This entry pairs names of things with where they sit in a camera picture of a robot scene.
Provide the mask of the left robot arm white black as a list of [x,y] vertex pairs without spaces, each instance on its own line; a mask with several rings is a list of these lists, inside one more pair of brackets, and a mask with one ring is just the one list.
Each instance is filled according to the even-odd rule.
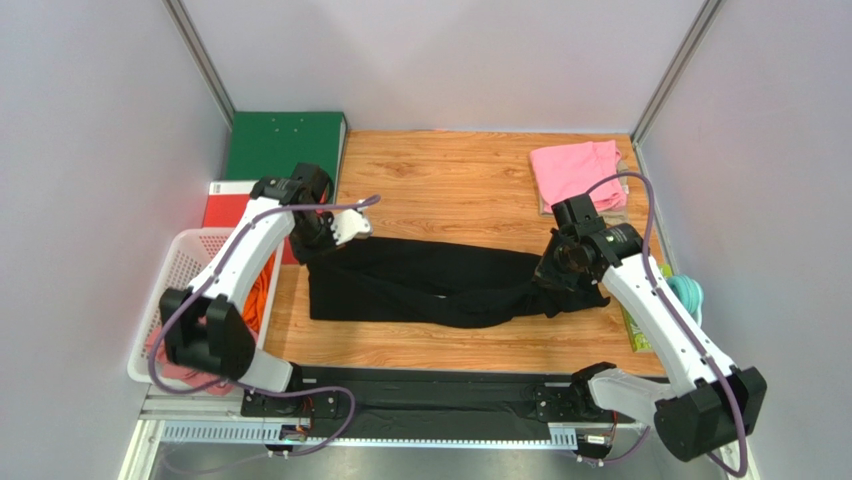
[[159,300],[155,343],[169,363],[265,393],[290,388],[295,366],[264,352],[243,307],[282,242],[301,264],[335,249],[334,216],[322,205],[332,190],[330,176],[307,163],[288,178],[254,184],[242,219],[211,263],[187,287],[168,288]]

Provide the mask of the folded beige t shirt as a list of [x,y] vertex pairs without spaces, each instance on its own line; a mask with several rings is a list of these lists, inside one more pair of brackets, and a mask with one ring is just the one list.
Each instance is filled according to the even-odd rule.
[[[627,170],[622,159],[616,160],[537,160],[532,162],[539,195],[539,213],[553,215],[552,207],[583,193],[606,177]],[[598,213],[621,214],[629,190],[624,179],[611,179],[594,189],[590,196]]]

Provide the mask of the black floral t shirt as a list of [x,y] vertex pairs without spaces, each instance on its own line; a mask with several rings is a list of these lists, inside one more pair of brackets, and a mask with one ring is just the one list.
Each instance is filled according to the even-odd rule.
[[310,317],[481,329],[609,304],[576,274],[565,289],[535,282],[539,261],[530,253],[454,243],[357,240],[308,262]]

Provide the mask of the teal headphones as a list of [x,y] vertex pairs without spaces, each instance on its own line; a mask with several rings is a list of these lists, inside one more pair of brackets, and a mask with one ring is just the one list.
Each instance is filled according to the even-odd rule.
[[667,285],[680,303],[691,315],[695,323],[703,324],[704,292],[701,285],[687,275],[674,275],[667,279]]

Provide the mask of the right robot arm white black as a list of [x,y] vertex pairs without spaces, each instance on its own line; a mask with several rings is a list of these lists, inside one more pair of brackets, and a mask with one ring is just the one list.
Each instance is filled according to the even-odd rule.
[[571,378],[573,410],[586,417],[617,412],[644,423],[684,462],[731,443],[746,445],[767,392],[763,375],[738,367],[691,320],[633,226],[607,226],[586,194],[552,211],[557,226],[536,281],[552,290],[605,287],[649,340],[668,378],[657,383],[608,362],[586,367]]

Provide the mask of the white plastic laundry basket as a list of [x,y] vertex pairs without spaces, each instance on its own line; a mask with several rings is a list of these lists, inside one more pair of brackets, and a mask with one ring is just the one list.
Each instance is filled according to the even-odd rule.
[[[147,384],[152,382],[148,368],[148,342],[153,339],[151,334],[161,326],[159,299],[163,292],[168,288],[186,288],[211,263],[232,232],[231,227],[189,229],[174,238],[142,315],[141,326],[128,360],[127,373],[132,380]],[[266,289],[266,303],[256,340],[257,350],[246,375],[239,380],[241,384],[275,392],[286,389],[294,370],[292,363],[264,350],[284,250],[285,244],[280,243],[271,257],[273,270]]]

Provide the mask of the dusty pink t shirt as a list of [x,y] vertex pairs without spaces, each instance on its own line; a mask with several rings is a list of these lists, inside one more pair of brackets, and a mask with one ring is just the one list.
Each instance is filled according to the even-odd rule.
[[156,338],[160,334],[161,326],[156,326],[148,335],[145,347],[148,353],[153,353],[155,358],[155,366],[158,369],[159,377],[162,380],[174,380],[179,384],[179,389],[186,390],[207,385],[205,391],[211,395],[222,396],[230,393],[233,386],[223,381],[217,381],[214,375],[192,370],[183,366],[174,365],[171,363],[165,352],[165,342],[153,350],[153,345]]

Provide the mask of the folded pink t shirt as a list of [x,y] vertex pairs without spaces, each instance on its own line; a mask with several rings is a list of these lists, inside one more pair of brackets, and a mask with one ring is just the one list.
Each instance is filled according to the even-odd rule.
[[556,203],[586,193],[615,175],[622,161],[614,140],[543,147],[529,154],[540,199],[540,212],[551,214]]

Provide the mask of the green book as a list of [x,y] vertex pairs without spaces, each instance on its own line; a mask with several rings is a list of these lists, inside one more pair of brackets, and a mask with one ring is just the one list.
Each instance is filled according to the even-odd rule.
[[653,353],[650,341],[624,306],[620,307],[627,337],[633,353]]

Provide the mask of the aluminium frame rail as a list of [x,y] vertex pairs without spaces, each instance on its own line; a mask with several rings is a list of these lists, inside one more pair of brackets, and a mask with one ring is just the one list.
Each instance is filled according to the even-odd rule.
[[613,434],[641,431],[629,416],[579,415],[560,383],[354,382],[355,407],[338,391],[279,399],[235,390],[222,397],[151,394],[141,417],[159,420],[165,441],[313,446],[334,432],[335,445],[575,449],[607,445]]

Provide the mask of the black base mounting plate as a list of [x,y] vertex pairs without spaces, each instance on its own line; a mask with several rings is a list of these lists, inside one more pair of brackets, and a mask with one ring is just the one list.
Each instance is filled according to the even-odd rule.
[[533,441],[550,437],[549,424],[609,429],[632,418],[581,414],[567,374],[370,369],[309,366],[302,388],[331,386],[308,399],[278,399],[246,392],[243,416],[302,418],[324,437],[342,426],[350,409],[340,388],[356,399],[346,439]]

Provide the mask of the orange t shirt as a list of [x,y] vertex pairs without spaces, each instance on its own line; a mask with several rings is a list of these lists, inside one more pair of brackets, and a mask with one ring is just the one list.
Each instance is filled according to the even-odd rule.
[[243,321],[254,334],[260,333],[275,266],[276,256],[271,255],[256,277],[243,306]]

